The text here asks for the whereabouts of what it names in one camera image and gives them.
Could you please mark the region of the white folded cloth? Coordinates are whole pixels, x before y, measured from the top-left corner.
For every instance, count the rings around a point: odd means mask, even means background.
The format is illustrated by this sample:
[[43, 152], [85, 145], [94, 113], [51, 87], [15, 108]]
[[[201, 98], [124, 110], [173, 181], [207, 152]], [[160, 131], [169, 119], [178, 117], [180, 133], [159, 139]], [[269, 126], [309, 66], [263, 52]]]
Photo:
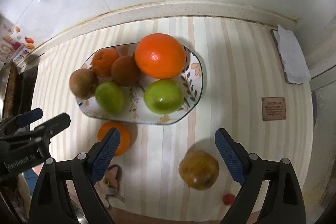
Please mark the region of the white folded cloth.
[[282, 63], [285, 80], [288, 84], [303, 84], [311, 81], [311, 75], [306, 64], [301, 46], [291, 30], [277, 25], [271, 30]]

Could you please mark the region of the left green apple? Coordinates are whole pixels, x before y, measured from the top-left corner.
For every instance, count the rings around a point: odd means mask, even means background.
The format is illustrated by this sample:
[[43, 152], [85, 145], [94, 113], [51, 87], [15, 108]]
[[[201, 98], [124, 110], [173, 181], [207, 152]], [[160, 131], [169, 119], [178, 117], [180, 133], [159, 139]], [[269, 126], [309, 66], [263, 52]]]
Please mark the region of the left green apple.
[[112, 81], [103, 82], [95, 90], [97, 104], [109, 114], [119, 114], [125, 107], [122, 89]]

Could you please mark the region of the right green apple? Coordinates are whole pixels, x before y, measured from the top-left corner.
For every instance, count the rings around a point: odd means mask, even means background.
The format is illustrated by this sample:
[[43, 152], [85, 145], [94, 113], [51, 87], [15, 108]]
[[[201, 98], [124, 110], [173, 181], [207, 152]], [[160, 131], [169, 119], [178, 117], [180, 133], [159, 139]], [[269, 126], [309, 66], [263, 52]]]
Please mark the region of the right green apple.
[[143, 94], [147, 108], [155, 114], [170, 114], [183, 105], [183, 94], [174, 80], [157, 80]]

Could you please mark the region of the large orange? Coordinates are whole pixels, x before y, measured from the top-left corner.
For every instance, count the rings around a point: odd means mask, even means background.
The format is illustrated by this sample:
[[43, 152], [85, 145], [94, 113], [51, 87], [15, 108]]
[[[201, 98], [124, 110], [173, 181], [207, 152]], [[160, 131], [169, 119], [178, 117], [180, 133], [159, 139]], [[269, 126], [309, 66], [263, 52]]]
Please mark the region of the large orange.
[[143, 74], [154, 79], [172, 79], [183, 70], [186, 55], [177, 39], [155, 33], [139, 41], [134, 59]]

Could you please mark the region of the steel pan with lid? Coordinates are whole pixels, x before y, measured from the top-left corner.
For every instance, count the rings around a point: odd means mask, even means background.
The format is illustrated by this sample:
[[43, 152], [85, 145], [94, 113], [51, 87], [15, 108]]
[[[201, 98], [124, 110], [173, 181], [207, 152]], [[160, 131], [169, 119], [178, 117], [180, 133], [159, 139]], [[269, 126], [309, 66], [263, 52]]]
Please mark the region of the steel pan with lid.
[[1, 69], [1, 121], [13, 115], [18, 76], [17, 66], [12, 61]]

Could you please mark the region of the red-green apple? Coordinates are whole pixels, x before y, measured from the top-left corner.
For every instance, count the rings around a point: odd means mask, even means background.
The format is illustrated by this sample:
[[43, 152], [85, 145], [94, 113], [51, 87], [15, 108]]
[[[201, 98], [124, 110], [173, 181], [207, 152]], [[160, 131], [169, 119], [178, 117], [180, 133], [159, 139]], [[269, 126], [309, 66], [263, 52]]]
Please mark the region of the red-green apple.
[[69, 85], [75, 97], [80, 100], [88, 100], [95, 95], [99, 82], [92, 70], [81, 68], [72, 73]]

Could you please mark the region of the small mandarin orange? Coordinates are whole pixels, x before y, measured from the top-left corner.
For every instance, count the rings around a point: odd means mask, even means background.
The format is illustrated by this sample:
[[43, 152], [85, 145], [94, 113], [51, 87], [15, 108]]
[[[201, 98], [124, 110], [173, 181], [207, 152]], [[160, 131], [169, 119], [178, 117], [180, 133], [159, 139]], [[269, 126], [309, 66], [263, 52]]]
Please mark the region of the small mandarin orange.
[[120, 57], [114, 48], [104, 48], [97, 51], [92, 59], [92, 70], [98, 77], [111, 76], [112, 64]]

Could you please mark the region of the colourful fruit wall sticker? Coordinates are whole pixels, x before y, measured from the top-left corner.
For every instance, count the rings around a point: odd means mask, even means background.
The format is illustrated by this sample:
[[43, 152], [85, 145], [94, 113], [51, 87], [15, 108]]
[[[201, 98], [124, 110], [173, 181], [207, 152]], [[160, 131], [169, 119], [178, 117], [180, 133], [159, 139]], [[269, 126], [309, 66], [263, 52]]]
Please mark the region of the colourful fruit wall sticker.
[[19, 63], [38, 45], [29, 32], [1, 16], [1, 67]]

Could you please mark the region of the green apple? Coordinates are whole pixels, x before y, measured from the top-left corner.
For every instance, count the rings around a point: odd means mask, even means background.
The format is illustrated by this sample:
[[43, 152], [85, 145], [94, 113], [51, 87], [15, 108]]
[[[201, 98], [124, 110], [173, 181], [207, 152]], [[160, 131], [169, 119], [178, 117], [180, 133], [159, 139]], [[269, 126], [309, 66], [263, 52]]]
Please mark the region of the green apple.
[[97, 104], [109, 114], [119, 114], [125, 107], [122, 89], [112, 81], [103, 82], [95, 90]]
[[174, 80], [157, 80], [143, 94], [147, 108], [155, 114], [170, 114], [183, 105], [183, 94]]

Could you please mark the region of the black induction cooktop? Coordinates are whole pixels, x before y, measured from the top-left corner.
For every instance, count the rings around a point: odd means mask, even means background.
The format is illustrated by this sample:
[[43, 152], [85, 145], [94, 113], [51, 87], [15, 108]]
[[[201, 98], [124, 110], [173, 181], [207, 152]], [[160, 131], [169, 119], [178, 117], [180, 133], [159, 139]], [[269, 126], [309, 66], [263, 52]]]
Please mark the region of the black induction cooktop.
[[13, 115], [24, 114], [31, 110], [33, 92], [38, 76], [38, 66], [34, 66], [22, 73], [18, 73], [15, 65], [11, 67], [14, 74]]

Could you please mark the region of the dark brown round fruit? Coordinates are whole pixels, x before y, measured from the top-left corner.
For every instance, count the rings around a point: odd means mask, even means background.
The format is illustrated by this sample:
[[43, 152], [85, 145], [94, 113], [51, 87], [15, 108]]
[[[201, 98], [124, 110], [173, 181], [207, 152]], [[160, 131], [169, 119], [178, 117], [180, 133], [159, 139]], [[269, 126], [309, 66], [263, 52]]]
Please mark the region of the dark brown round fruit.
[[118, 58], [112, 64], [110, 72], [112, 80], [123, 87], [132, 86], [141, 78], [141, 71], [135, 63], [133, 56]]

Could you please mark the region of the dark red-brown apple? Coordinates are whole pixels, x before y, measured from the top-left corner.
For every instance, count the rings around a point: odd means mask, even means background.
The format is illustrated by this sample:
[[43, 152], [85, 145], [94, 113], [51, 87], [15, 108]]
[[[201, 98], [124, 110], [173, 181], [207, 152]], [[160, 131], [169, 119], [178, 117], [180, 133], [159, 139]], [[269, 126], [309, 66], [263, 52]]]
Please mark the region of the dark red-brown apple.
[[219, 176], [219, 163], [205, 151], [191, 151], [179, 163], [179, 174], [188, 187], [206, 190]]

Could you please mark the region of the small red cherry tomato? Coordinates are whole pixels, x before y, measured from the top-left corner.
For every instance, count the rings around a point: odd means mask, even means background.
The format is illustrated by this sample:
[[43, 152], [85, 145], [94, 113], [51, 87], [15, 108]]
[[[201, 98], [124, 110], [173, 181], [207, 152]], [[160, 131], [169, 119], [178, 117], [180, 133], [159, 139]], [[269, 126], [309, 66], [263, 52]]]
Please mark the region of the small red cherry tomato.
[[223, 195], [223, 203], [225, 206], [231, 206], [235, 201], [236, 196], [232, 193], [227, 193]]

